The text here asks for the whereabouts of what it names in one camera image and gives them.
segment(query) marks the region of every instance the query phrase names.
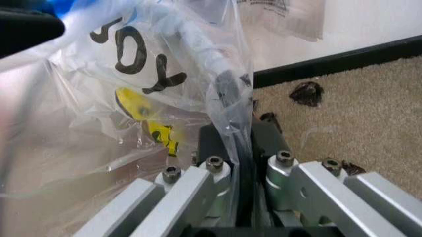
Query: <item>yellow tag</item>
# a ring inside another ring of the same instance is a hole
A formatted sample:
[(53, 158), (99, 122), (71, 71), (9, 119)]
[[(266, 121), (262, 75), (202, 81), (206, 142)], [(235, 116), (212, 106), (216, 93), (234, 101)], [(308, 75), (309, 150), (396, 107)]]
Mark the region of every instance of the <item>yellow tag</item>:
[(162, 143), (165, 147), (169, 149), (169, 156), (175, 157), (179, 143), (176, 141), (172, 141), (170, 138), (173, 127), (163, 126), (159, 123), (149, 121), (148, 129), (149, 133), (156, 142)]
[(152, 106), (147, 98), (131, 89), (121, 87), (116, 90), (116, 102), (128, 116), (137, 122), (146, 120), (149, 133), (154, 140), (169, 149), (169, 156), (176, 156), (179, 143), (170, 139), (173, 127), (147, 120), (152, 115)]

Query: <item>beige carpet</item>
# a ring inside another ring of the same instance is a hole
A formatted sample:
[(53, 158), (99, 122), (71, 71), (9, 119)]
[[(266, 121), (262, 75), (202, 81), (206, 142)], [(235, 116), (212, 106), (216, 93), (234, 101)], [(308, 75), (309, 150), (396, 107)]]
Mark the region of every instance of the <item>beige carpet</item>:
[[(324, 88), (320, 107), (289, 98), (301, 82)], [(422, 199), (422, 57), (257, 89), (300, 162), (326, 157), (376, 171)]]

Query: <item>black object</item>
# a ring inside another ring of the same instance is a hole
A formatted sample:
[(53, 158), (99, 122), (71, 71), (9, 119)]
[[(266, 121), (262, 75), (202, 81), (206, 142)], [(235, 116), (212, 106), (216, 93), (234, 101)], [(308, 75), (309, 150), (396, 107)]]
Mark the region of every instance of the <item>black object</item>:
[(254, 73), (254, 88), (362, 68), (422, 54), (422, 35)]
[(280, 150), (290, 151), (274, 123), (252, 121), (252, 153), (258, 177), (265, 184), (268, 159)]
[(0, 58), (61, 36), (62, 21), (50, 14), (18, 8), (0, 8)]
[(366, 170), (362, 167), (359, 167), (355, 164), (349, 163), (345, 160), (341, 162), (343, 169), (347, 172), (348, 175), (356, 175), (366, 173)]
[(290, 94), (290, 98), (301, 105), (316, 107), (322, 100), (324, 90), (315, 82), (303, 82)]
[(337, 227), (186, 228), (181, 237), (343, 237)]
[(261, 115), (261, 117), (259, 117), (259, 120), (263, 121), (263, 122), (271, 122), (273, 123), (277, 130), (281, 133), (283, 133), (283, 131), (281, 130), (281, 126), (277, 121), (277, 116), (275, 113), (273, 112), (268, 112), (268, 113), (264, 113), (263, 115)]

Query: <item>clear plastic bag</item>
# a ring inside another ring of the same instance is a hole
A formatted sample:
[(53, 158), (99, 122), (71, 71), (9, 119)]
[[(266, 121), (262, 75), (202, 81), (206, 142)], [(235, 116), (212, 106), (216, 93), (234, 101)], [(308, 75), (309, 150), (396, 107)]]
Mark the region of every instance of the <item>clear plastic bag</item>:
[(279, 35), (322, 39), (325, 0), (237, 0), (242, 21)]
[(233, 225), (253, 68), (236, 3), (201, 2), (76, 0), (65, 35), (0, 61), (20, 95), (0, 127), (1, 236), (71, 235), (134, 178), (187, 169), (210, 122), (235, 164)]

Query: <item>bolt head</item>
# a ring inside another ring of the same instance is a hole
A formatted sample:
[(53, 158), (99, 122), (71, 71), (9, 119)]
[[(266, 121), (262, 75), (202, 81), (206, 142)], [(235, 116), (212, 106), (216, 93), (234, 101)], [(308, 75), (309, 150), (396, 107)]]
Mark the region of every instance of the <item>bolt head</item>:
[(197, 151), (192, 151), (191, 153), (191, 163), (192, 165), (196, 165), (198, 163), (198, 152)]
[(321, 165), (336, 177), (341, 173), (342, 165), (335, 159), (326, 158), (321, 162)]
[(283, 167), (291, 167), (293, 165), (294, 158), (289, 151), (278, 151), (276, 159), (279, 164)]
[(178, 166), (167, 166), (162, 174), (164, 182), (174, 184), (180, 178), (182, 170)]
[(221, 157), (211, 156), (205, 161), (205, 167), (211, 173), (219, 173), (223, 170), (224, 161)]

